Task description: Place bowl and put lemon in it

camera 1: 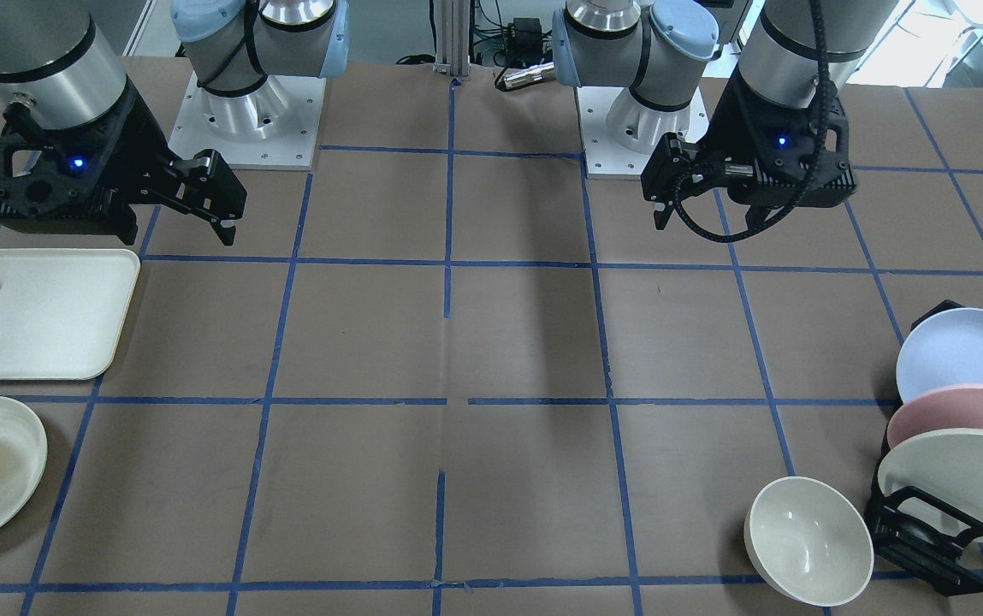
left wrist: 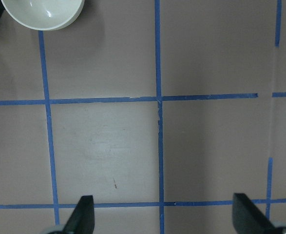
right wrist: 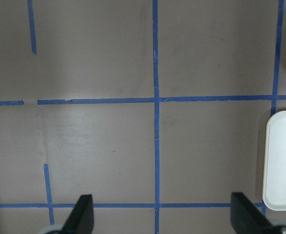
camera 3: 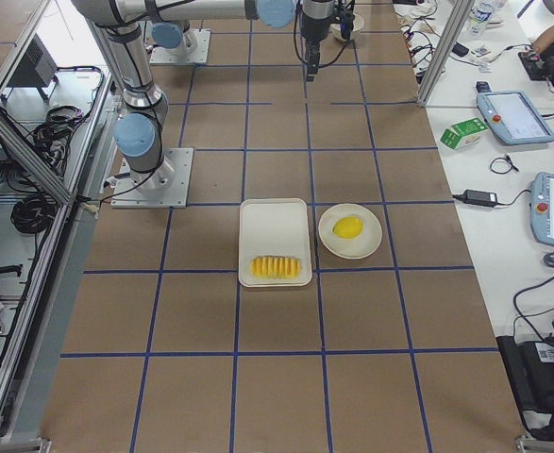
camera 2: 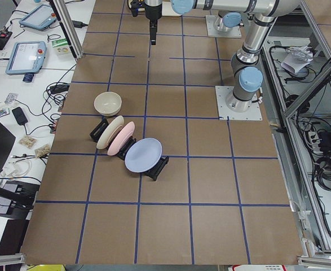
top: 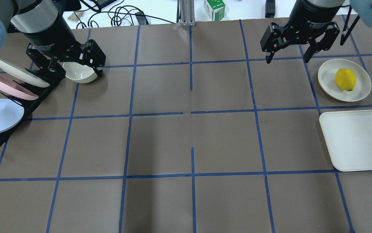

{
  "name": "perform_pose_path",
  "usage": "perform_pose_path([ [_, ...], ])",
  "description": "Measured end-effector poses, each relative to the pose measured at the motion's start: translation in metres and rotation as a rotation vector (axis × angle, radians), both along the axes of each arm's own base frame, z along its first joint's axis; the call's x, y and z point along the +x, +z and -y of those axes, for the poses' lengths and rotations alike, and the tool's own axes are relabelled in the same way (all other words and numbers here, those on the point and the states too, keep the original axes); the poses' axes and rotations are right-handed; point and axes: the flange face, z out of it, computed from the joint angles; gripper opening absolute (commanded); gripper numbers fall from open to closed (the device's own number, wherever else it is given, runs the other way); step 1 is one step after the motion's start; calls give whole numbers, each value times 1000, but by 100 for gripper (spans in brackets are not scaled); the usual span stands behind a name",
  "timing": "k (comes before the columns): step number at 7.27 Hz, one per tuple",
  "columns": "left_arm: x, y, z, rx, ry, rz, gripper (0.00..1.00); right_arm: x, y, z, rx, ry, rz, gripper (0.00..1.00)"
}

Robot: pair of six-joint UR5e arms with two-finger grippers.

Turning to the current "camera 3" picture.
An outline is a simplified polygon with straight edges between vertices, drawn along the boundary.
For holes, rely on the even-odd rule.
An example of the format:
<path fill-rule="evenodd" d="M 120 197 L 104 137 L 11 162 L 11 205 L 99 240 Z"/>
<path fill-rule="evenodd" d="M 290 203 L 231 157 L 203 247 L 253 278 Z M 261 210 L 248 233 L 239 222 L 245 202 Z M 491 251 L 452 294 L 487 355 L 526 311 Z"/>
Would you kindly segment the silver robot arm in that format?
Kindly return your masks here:
<path fill-rule="evenodd" d="M 184 23 L 153 23 L 151 37 L 157 46 L 177 56 L 188 55 L 197 47 L 196 37 Z"/>
<path fill-rule="evenodd" d="M 185 46 L 191 20 L 259 20 L 273 28 L 293 24 L 305 45 L 295 52 L 316 75 L 321 42 L 339 16 L 333 1 L 76 1 L 74 6 L 105 40 L 103 57 L 123 84 L 126 114 L 113 137 L 130 171 L 124 193 L 150 207 L 177 205 L 169 195 L 177 183 L 174 159 L 192 151 L 169 151 L 163 145 L 168 99 L 152 76 L 141 22 L 151 21 L 156 42 L 175 49 Z"/>

